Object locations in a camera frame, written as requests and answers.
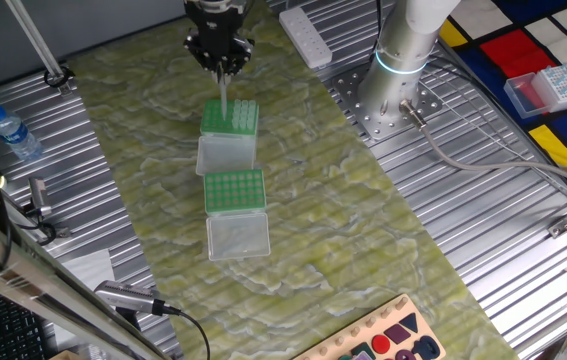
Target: pipette tip box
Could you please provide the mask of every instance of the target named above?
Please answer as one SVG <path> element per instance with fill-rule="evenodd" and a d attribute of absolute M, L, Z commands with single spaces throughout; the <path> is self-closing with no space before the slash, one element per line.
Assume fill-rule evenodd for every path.
<path fill-rule="evenodd" d="M 259 106 L 254 100 L 228 101 L 223 119 L 221 100 L 209 100 L 203 110 L 196 173 L 254 168 Z"/>
<path fill-rule="evenodd" d="M 228 101 L 225 118 L 223 118 L 221 105 L 221 100 L 208 100 L 205 103 L 203 120 L 201 121 L 201 134 L 256 138 L 259 117 L 259 106 L 256 101 Z"/>
<path fill-rule="evenodd" d="M 206 174 L 204 193 L 210 260 L 270 254 L 262 170 Z"/>

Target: red circle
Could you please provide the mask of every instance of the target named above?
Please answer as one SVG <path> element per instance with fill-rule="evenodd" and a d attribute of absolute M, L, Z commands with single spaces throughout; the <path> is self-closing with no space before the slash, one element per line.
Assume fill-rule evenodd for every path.
<path fill-rule="evenodd" d="M 390 350 L 390 339 L 383 335 L 376 335 L 372 338 L 372 349 L 379 354 L 385 354 Z"/>

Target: green tip rack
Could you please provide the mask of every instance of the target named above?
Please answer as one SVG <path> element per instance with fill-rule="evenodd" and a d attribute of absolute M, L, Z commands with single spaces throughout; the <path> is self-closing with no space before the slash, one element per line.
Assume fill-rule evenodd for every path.
<path fill-rule="evenodd" d="M 227 103 L 223 119 L 220 100 L 208 100 L 203 110 L 201 134 L 256 137 L 259 106 L 254 100 L 234 100 Z"/>

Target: metal pipe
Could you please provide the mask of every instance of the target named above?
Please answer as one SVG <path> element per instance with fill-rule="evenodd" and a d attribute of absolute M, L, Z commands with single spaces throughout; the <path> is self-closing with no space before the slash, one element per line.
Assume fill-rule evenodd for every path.
<path fill-rule="evenodd" d="M 43 61 L 43 65 L 45 65 L 45 68 L 52 76 L 52 83 L 58 82 L 63 79 L 65 74 L 63 73 L 61 66 L 54 58 L 54 55 L 52 55 L 50 49 L 47 47 L 45 40 L 43 40 L 43 36 L 41 36 L 41 33 L 36 28 L 36 25 L 34 25 L 30 14 L 28 14 L 21 0 L 5 0 L 5 2 L 10 7 L 10 10 L 12 10 L 12 14 L 14 14 L 14 17 L 21 25 L 21 28 L 25 32 L 25 35 L 27 35 L 28 39 L 30 39 L 34 50 L 36 50 L 36 53 L 39 54 L 41 61 Z M 59 86 L 58 89 L 63 96 L 72 94 L 72 89 L 70 88 L 68 83 Z"/>
<path fill-rule="evenodd" d="M 361 106 L 374 120 L 394 122 L 399 104 L 417 98 L 419 78 L 445 16 L 458 0 L 398 0 L 379 35 L 376 54 L 358 88 Z"/>

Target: gray cable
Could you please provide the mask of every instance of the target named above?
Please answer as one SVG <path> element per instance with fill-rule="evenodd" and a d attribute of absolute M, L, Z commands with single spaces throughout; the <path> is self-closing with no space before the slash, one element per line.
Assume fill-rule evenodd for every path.
<path fill-rule="evenodd" d="M 443 150 L 441 150 L 441 148 L 439 148 L 439 146 L 436 145 L 436 142 L 434 142 L 434 139 L 432 138 L 432 135 L 430 134 L 427 127 L 422 128 L 421 132 L 423 133 L 423 136 L 425 136 L 425 139 L 427 140 L 427 142 L 430 143 L 430 146 L 432 146 L 432 149 L 434 149 L 434 151 L 441 157 L 441 159 L 443 159 L 443 161 L 445 161 L 449 165 L 451 165 L 455 168 L 458 168 L 458 169 L 472 170 L 472 171 L 486 171 L 486 170 L 496 170 L 496 169 L 507 169 L 507 168 L 511 168 L 511 167 L 531 167 L 531 168 L 547 170 L 549 172 L 553 172 L 553 173 L 560 175 L 560 176 L 567 179 L 567 171 L 563 171 L 563 170 L 557 168 L 556 166 L 541 164 L 541 163 L 534 162 L 534 161 L 512 161 L 512 162 L 501 163 L 501 164 L 486 164 L 486 165 L 464 164 L 464 163 L 458 162 L 458 161 L 452 159 L 451 157 L 447 156 L 443 152 Z"/>

